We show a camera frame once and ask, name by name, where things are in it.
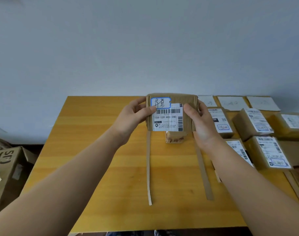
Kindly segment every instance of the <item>white wall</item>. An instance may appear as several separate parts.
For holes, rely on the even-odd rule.
[[[0,1],[0,137],[44,143],[68,95],[271,95],[299,111],[299,0]]]

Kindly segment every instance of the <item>table top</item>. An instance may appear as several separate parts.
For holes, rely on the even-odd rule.
[[[92,143],[135,98],[68,97],[23,191],[30,190]],[[232,118],[235,114],[229,112],[228,116]],[[150,187],[153,205],[149,206],[146,132],[146,124],[141,123],[129,142],[116,152],[72,233],[246,226],[225,186],[217,182],[210,159],[203,155],[214,194],[214,201],[206,199],[191,135],[182,144],[166,144],[162,131],[152,132]],[[298,201],[282,172],[262,174]]]

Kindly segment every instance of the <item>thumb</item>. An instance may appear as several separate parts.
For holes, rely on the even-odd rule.
[[[146,118],[149,115],[152,115],[156,111],[156,106],[151,106],[147,108],[142,108],[140,111],[138,111],[135,115],[141,121],[142,119]]]
[[[195,123],[201,121],[201,116],[200,116],[200,114],[199,114],[195,109],[193,109],[189,104],[186,103],[186,104],[183,106],[183,110],[184,110],[184,112],[185,112],[189,117],[191,117],[191,119],[192,119]]]

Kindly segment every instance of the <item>right arm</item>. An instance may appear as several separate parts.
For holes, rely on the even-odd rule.
[[[195,123],[198,146],[212,160],[253,235],[299,235],[299,204],[266,180],[218,134],[204,103],[199,114],[185,104]]]

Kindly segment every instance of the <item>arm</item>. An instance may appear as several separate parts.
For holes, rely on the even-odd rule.
[[[299,204],[266,180],[217,133],[207,107],[199,114],[185,104],[196,126],[198,146],[212,160],[216,172],[238,206],[253,235],[299,235]]]
[[[2,210],[0,235],[68,235],[117,149],[155,112],[155,106],[140,104],[144,101],[142,97],[124,107],[100,138]]]

